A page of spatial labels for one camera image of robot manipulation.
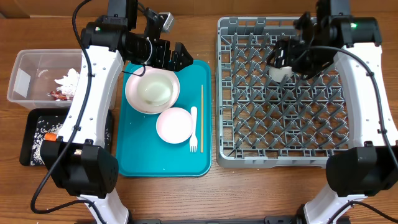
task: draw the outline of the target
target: white fork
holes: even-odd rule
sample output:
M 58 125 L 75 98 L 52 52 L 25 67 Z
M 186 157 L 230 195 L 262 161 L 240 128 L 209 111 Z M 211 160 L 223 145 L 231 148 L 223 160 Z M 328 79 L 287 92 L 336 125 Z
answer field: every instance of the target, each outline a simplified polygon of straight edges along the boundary
M 189 139 L 189 147 L 191 152 L 196 152 L 198 148 L 198 139 L 196 135 L 197 131 L 197 117 L 198 117 L 198 108 L 196 106 L 191 107 L 191 116 L 193 120 L 193 132 L 191 138 Z

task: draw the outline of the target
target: orange object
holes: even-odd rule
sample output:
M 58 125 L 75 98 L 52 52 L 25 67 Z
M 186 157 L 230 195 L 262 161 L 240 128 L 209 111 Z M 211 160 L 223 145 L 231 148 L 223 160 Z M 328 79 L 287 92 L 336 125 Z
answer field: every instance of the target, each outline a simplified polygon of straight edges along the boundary
M 46 133 L 44 135 L 44 140 L 56 141 L 57 140 L 57 135 L 54 134 L 54 133 Z

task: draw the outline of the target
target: dish rack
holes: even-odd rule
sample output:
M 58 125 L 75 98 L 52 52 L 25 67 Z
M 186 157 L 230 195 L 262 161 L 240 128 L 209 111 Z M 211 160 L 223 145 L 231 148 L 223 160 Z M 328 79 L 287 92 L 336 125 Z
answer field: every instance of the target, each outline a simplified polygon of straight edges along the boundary
M 297 17 L 223 17 L 216 61 L 217 162 L 230 168 L 320 166 L 347 150 L 348 116 L 338 72 L 269 78 L 266 58 L 297 35 Z

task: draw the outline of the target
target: bowl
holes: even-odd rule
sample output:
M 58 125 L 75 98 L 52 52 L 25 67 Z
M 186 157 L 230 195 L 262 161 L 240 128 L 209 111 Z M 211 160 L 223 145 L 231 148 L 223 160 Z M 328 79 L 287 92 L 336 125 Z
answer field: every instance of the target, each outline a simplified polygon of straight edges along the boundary
M 134 73 L 141 74 L 144 68 Z M 174 72 L 145 67 L 142 77 L 131 75 L 126 83 L 127 102 L 145 114 L 161 113 L 176 102 L 180 94 L 180 82 Z
M 159 137 L 171 144 L 186 141 L 193 132 L 191 114 L 182 108 L 170 108 L 159 115 L 156 121 Z

